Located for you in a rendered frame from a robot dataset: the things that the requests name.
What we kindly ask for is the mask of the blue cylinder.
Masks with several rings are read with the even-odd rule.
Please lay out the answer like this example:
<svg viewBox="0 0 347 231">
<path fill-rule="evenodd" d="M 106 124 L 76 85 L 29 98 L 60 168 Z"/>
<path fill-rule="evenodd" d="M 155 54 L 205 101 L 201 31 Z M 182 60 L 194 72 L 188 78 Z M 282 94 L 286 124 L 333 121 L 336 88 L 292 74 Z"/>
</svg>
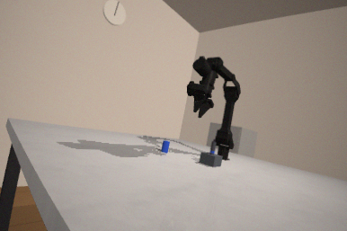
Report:
<svg viewBox="0 0 347 231">
<path fill-rule="evenodd" d="M 163 145 L 162 145 L 162 150 L 161 151 L 167 153 L 168 152 L 168 148 L 169 148 L 169 144 L 170 144 L 170 142 L 163 141 Z"/>
</svg>

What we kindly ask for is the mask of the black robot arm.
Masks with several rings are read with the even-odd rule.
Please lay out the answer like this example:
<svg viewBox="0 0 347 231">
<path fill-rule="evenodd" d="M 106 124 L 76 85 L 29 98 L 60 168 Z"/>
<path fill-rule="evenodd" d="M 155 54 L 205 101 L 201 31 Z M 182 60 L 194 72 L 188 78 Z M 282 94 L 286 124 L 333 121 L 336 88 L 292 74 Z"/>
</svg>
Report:
<svg viewBox="0 0 347 231">
<path fill-rule="evenodd" d="M 235 74 L 232 74 L 224 65 L 221 58 L 205 58 L 200 56 L 194 63 L 193 68 L 197 71 L 202 79 L 209 79 L 214 82 L 220 75 L 224 78 L 225 92 L 225 112 L 220 130 L 216 136 L 216 146 L 218 146 L 218 155 L 223 156 L 222 160 L 228 161 L 229 149 L 234 148 L 233 134 L 230 130 L 233 117 L 235 102 L 238 100 L 241 93 L 240 84 L 236 80 Z M 232 81 L 235 86 L 226 86 L 227 81 Z M 222 146 L 222 145 L 226 146 Z"/>
</svg>

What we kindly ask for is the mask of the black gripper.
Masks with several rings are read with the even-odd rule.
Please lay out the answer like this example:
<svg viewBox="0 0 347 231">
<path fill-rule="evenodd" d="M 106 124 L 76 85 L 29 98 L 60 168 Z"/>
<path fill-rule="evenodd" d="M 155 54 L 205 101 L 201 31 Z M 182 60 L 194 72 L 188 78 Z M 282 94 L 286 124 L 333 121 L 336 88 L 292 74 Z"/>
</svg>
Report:
<svg viewBox="0 0 347 231">
<path fill-rule="evenodd" d="M 198 118 L 201 118 L 210 108 L 214 107 L 214 102 L 209 99 L 212 97 L 211 93 L 214 90 L 214 82 L 209 79 L 202 79 L 199 84 L 191 85 L 191 94 L 194 97 L 193 111 L 199 110 Z M 195 93 L 193 93 L 195 91 Z"/>
</svg>

